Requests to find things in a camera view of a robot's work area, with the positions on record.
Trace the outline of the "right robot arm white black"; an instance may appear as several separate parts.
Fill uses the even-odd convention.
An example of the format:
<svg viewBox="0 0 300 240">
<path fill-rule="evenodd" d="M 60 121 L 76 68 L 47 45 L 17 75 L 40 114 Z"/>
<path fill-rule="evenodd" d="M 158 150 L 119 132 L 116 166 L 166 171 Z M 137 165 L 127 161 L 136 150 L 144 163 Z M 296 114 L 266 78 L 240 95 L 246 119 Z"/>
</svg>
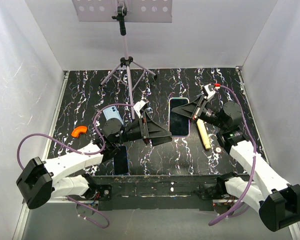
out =
<svg viewBox="0 0 300 240">
<path fill-rule="evenodd" d="M 241 128 L 244 118 L 238 103 L 226 102 L 217 111 L 201 96 L 171 111 L 194 122 L 202 120 L 218 127 L 220 147 L 249 173 L 248 181 L 233 172 L 218 177 L 216 192 L 220 198 L 237 197 L 239 203 L 253 208 L 272 232 L 300 222 L 300 185 L 282 178 L 257 152 L 255 142 Z"/>
</svg>

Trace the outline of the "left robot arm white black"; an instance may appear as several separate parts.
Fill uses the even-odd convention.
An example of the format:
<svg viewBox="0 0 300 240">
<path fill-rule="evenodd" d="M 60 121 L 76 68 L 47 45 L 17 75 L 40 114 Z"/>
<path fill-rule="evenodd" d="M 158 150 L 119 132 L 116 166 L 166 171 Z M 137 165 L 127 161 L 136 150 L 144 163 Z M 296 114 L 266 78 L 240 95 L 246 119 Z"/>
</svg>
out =
<svg viewBox="0 0 300 240">
<path fill-rule="evenodd" d="M 145 144 L 158 146 L 172 141 L 171 132 L 155 123 L 146 112 L 127 126 L 123 126 L 118 118 L 108 119 L 101 135 L 101 139 L 60 157 L 29 160 L 16 181 L 29 209 L 37 209 L 50 199 L 68 195 L 93 199 L 100 193 L 94 181 L 87 175 L 72 174 L 113 158 L 119 153 L 118 144 L 143 140 Z"/>
</svg>

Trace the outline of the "black phone without case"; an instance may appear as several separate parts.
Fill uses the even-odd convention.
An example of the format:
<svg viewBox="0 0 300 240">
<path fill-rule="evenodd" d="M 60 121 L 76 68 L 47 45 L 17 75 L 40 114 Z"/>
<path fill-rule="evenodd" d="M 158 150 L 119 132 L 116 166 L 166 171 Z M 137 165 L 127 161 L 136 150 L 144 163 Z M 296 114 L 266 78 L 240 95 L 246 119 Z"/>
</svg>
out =
<svg viewBox="0 0 300 240">
<path fill-rule="evenodd" d="M 126 146 L 120 146 L 113 157 L 113 168 L 115 175 L 126 175 L 129 173 L 128 153 Z"/>
</svg>

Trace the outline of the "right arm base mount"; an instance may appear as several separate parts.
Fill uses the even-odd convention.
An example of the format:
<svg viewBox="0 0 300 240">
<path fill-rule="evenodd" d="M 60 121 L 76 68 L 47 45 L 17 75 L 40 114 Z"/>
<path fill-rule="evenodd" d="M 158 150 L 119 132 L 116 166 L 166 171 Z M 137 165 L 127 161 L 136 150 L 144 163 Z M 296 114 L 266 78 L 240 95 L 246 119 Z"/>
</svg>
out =
<svg viewBox="0 0 300 240">
<path fill-rule="evenodd" d="M 199 184 L 198 188 L 191 192 L 192 195 L 199 197 L 201 200 L 221 200 L 225 199 L 227 202 L 238 200 L 239 197 L 233 196 L 223 189 L 218 183 Z"/>
</svg>

